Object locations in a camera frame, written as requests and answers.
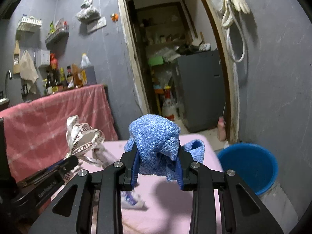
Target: screw head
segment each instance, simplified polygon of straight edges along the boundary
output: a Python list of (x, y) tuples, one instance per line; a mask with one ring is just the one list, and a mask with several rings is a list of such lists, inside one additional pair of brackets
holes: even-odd
[(116, 168), (122, 167), (123, 165), (124, 165), (124, 164), (123, 164), (122, 162), (120, 162), (120, 161), (117, 161), (117, 162), (114, 163), (114, 166), (115, 166)]
[(235, 171), (233, 171), (233, 170), (227, 170), (227, 175), (229, 175), (229, 176), (234, 176), (234, 175), (235, 175)]
[(200, 167), (200, 163), (194, 161), (194, 162), (191, 163), (191, 166), (192, 166), (193, 168), (198, 168), (198, 167)]
[(80, 177), (83, 177), (83, 176), (87, 175), (87, 173), (88, 173), (87, 170), (80, 170), (80, 171), (78, 172), (78, 175), (79, 175)]

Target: beige towel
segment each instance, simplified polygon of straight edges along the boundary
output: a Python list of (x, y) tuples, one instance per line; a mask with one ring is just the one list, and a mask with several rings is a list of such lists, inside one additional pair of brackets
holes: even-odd
[(24, 51), (21, 57), (20, 66), (21, 78), (26, 80), (28, 91), (36, 94), (36, 86), (34, 85), (34, 83), (39, 76), (37, 74), (34, 63), (32, 62), (32, 58), (27, 50)]

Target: blue cloth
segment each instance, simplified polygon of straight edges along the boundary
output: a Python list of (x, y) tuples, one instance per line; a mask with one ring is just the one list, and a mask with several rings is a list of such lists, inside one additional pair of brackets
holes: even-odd
[[(181, 128), (159, 115), (144, 115), (129, 126), (130, 139), (124, 150), (131, 151), (135, 141), (140, 153), (139, 173), (166, 176), (175, 180), (175, 160), (179, 149)], [(193, 140), (182, 146), (193, 156), (194, 161), (203, 163), (205, 146), (201, 140)]]

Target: metal faucet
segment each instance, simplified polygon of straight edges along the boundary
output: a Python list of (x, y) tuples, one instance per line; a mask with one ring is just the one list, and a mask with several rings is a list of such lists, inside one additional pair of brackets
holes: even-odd
[(10, 70), (8, 70), (6, 75), (5, 75), (5, 95), (4, 95), (4, 98), (7, 98), (7, 77), (9, 77), (10, 80), (12, 80), (12, 78), (13, 78)]

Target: red plaid tablecloth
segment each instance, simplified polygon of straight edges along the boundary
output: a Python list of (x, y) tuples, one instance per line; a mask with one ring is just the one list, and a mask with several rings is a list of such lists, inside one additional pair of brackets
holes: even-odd
[(118, 140), (103, 85), (92, 85), (39, 98), (0, 112), (4, 118), (7, 157), (16, 181), (65, 157), (66, 120), (101, 130), (106, 141)]

